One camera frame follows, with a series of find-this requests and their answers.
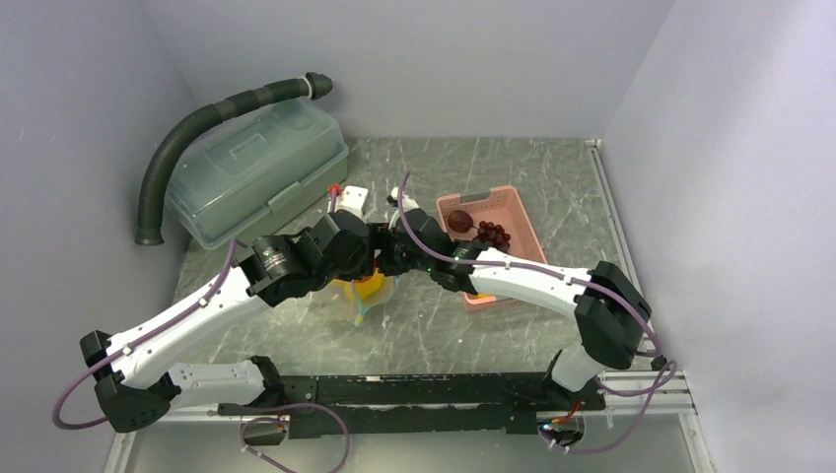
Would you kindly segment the yellow mango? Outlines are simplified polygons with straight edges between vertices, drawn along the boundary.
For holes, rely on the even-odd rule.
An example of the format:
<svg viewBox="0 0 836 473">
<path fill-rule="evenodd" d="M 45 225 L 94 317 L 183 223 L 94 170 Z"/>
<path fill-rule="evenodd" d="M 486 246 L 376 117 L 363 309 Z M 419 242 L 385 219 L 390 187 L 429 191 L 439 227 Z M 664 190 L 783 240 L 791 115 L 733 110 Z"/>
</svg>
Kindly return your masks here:
<svg viewBox="0 0 836 473">
<path fill-rule="evenodd" d="M 376 271 L 371 276 L 344 282 L 344 295 L 351 301 L 363 301 L 374 295 L 383 285 L 384 275 Z"/>
</svg>

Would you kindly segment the clear zip top bag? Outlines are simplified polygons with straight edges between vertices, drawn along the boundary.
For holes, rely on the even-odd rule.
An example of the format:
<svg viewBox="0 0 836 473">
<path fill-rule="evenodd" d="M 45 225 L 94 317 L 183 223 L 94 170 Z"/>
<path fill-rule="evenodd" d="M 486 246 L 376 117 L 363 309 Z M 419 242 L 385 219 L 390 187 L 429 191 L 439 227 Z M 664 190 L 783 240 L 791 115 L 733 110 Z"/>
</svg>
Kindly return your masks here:
<svg viewBox="0 0 836 473">
<path fill-rule="evenodd" d="M 360 326 L 373 307 L 384 305 L 392 298 L 399 284 L 399 276 L 386 276 L 374 265 L 371 276 L 330 282 L 324 297 L 336 307 L 340 317 Z"/>
</svg>

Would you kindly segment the pink plastic basket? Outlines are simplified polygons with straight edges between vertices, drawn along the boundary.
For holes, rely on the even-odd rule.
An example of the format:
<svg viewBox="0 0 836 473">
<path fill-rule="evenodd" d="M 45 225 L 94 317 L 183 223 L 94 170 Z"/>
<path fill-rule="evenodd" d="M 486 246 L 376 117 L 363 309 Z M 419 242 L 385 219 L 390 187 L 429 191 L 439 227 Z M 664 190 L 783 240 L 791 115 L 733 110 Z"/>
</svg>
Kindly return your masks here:
<svg viewBox="0 0 836 473">
<path fill-rule="evenodd" d="M 526 260 L 547 263 L 536 232 L 531 224 L 518 191 L 510 185 L 492 187 L 478 194 L 450 194 L 436 201 L 442 229 L 452 239 L 472 240 L 477 236 L 477 226 L 482 221 L 501 225 L 511 236 L 509 254 Z M 461 233 L 451 230 L 448 216 L 463 211 L 473 220 L 473 227 Z"/>
</svg>

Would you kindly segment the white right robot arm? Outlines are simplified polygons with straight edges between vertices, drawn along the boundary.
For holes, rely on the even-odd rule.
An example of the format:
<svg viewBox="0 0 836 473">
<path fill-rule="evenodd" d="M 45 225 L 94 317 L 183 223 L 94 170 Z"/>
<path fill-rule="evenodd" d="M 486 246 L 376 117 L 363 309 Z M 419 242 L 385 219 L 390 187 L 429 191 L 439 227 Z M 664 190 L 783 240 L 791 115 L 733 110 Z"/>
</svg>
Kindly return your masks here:
<svg viewBox="0 0 836 473">
<path fill-rule="evenodd" d="M 606 370 L 627 370 L 649 327 L 651 306 L 616 265 L 560 268 L 512 256 L 479 240 L 453 239 L 421 209 L 376 225 L 372 247 L 380 271 L 422 271 L 447 291 L 537 305 L 577 323 L 579 342 L 558 352 L 543 395 L 566 409 Z"/>
</svg>

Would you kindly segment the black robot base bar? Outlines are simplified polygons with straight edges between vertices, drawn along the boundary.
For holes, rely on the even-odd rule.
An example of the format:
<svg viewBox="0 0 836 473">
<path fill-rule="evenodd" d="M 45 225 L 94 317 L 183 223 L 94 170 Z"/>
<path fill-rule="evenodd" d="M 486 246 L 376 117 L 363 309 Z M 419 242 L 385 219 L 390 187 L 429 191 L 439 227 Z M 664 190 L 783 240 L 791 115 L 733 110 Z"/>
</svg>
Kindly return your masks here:
<svg viewBox="0 0 836 473">
<path fill-rule="evenodd" d="M 593 382 L 578 393 L 547 388 L 539 372 L 471 374 L 299 375 L 283 379 L 273 406 L 289 418 L 291 439 L 339 435 L 328 414 L 338 414 L 352 434 L 503 431 L 528 435 L 551 414 L 577 406 L 602 411 Z"/>
</svg>

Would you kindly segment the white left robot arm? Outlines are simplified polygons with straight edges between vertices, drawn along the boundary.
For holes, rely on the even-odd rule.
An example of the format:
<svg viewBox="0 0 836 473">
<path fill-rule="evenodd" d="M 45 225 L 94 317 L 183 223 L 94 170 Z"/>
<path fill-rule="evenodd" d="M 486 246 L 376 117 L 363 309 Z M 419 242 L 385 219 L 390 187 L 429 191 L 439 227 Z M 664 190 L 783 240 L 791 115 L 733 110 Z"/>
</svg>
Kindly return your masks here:
<svg viewBox="0 0 836 473">
<path fill-rule="evenodd" d="M 208 286 L 143 324 L 80 342 L 96 381 L 104 418 L 118 433 L 143 429 L 170 410 L 236 404 L 260 414 L 287 397 L 269 358 L 232 365 L 190 365 L 182 358 L 209 335 L 331 281 L 371 271 L 386 224 L 366 223 L 340 210 L 295 234 L 263 236 L 227 263 Z"/>
</svg>

